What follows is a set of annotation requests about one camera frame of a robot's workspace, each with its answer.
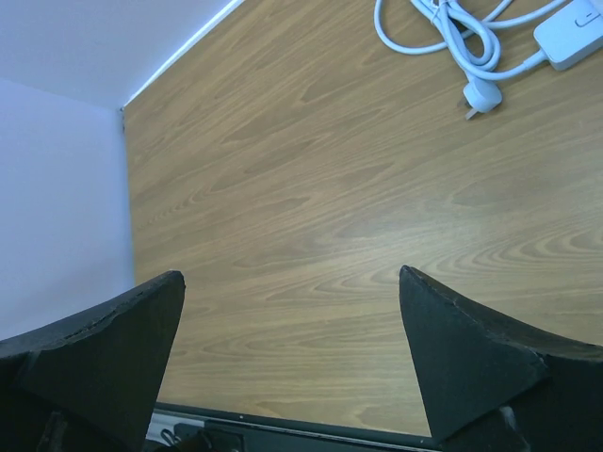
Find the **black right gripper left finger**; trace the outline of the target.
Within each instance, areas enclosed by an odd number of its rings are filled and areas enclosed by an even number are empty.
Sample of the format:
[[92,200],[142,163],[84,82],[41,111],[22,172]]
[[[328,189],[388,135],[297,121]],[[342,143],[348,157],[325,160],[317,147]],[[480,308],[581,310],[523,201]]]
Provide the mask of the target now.
[[169,271],[1,343],[4,451],[140,451],[185,300]]

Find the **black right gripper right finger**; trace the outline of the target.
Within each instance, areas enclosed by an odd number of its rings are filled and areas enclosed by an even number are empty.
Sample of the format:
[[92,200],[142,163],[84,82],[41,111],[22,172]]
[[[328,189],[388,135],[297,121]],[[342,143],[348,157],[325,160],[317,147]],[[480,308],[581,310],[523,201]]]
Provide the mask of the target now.
[[399,305],[445,451],[599,451],[602,348],[543,331],[410,266]]

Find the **light blue power strip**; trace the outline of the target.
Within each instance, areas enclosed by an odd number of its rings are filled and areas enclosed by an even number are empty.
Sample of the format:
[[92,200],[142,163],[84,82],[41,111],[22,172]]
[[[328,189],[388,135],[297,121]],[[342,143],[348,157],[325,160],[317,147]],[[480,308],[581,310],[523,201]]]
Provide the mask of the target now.
[[570,1],[533,32],[546,60],[564,71],[602,48],[602,2]]

